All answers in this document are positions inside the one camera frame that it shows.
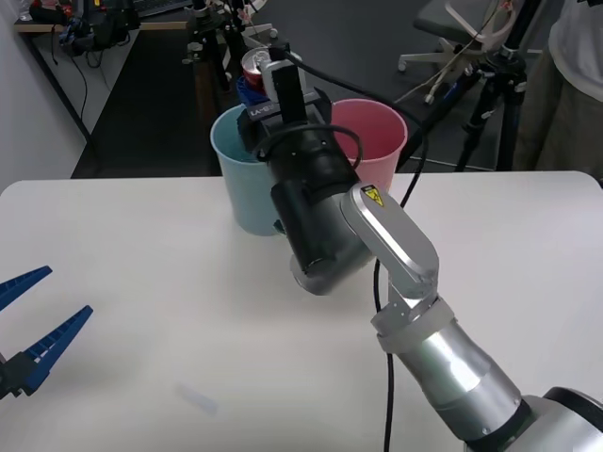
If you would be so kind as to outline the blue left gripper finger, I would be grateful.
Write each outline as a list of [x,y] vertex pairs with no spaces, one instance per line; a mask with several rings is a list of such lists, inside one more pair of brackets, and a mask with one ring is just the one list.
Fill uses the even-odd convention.
[[93,309],[85,306],[38,342],[1,363],[1,398],[33,395],[92,313]]
[[23,293],[52,273],[49,266],[42,266],[18,277],[0,283],[0,311],[7,308]]

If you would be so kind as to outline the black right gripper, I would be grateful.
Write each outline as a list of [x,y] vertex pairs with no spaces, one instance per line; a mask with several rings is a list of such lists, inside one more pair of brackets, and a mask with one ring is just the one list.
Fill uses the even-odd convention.
[[[246,152],[252,152],[265,137],[284,127],[281,107],[249,81],[240,76],[236,81],[236,92],[244,107],[236,119],[237,131]],[[311,90],[303,95],[307,121],[311,123],[330,123],[333,104],[321,89]]]

